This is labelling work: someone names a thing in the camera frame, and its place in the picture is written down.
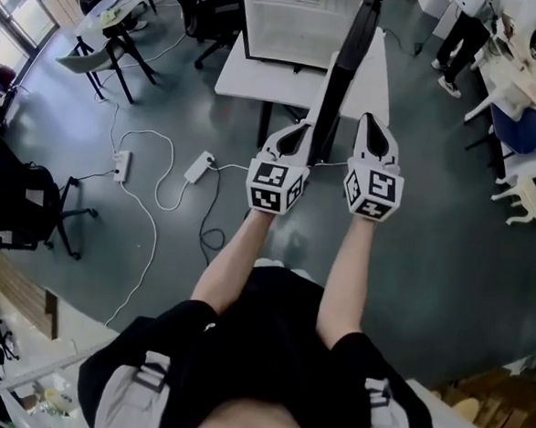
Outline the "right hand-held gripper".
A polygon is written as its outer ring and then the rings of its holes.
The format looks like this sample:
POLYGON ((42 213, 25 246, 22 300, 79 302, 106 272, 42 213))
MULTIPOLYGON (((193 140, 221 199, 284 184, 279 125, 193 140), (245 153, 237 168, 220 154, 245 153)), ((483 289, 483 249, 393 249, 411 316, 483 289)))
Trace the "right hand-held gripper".
POLYGON ((382 165, 399 163, 399 147, 394 135, 370 112, 364 113, 357 125, 348 173, 343 180, 344 193, 351 214, 382 222, 399 208, 404 178, 364 160, 368 152, 382 165))

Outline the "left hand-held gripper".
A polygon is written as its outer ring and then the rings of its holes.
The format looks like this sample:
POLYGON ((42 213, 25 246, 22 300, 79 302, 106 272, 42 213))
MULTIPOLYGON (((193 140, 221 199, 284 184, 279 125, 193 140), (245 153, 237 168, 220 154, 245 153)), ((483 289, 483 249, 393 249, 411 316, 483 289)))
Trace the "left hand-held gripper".
POLYGON ((270 134, 260 153, 249 164, 246 193, 248 207, 268 214, 286 214, 302 196, 310 168, 312 127, 292 124, 270 134))

